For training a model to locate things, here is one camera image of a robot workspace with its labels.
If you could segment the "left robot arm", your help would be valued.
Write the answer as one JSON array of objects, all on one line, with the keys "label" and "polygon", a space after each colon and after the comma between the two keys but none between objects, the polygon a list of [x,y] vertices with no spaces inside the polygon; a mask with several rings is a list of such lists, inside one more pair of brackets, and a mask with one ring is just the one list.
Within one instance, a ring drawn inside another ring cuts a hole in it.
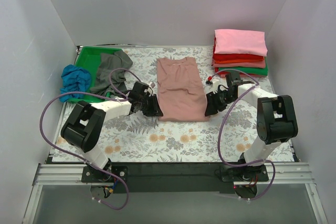
[{"label": "left robot arm", "polygon": [[128,93],[127,101],[78,102],[63,125],[60,135],[74,146],[89,164],[96,166],[90,173],[98,181],[110,182],[112,162],[98,146],[103,124],[138,111],[147,117],[163,116],[152,86],[140,81],[135,82]]}]

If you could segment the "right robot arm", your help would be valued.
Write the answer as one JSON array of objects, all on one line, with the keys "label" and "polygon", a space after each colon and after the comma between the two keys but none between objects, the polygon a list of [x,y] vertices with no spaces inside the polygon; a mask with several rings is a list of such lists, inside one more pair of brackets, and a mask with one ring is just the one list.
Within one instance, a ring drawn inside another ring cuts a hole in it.
[{"label": "right robot arm", "polygon": [[277,95],[263,90],[258,80],[241,70],[226,70],[226,84],[209,76],[206,84],[212,90],[206,95],[205,116],[215,115],[228,109],[231,112],[238,101],[243,100],[257,110],[257,137],[250,148],[243,152],[237,162],[227,162],[220,156],[222,164],[215,173],[224,182],[267,181],[265,165],[269,155],[281,144],[298,134],[298,124],[292,97]]}]

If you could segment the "dusty pink printed t-shirt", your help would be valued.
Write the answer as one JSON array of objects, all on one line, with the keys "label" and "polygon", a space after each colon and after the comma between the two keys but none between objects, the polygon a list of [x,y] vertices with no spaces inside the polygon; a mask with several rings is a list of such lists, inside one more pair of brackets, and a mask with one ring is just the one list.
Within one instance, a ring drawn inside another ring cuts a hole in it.
[{"label": "dusty pink printed t-shirt", "polygon": [[206,122],[207,99],[196,59],[157,60],[157,99],[163,122]]}]

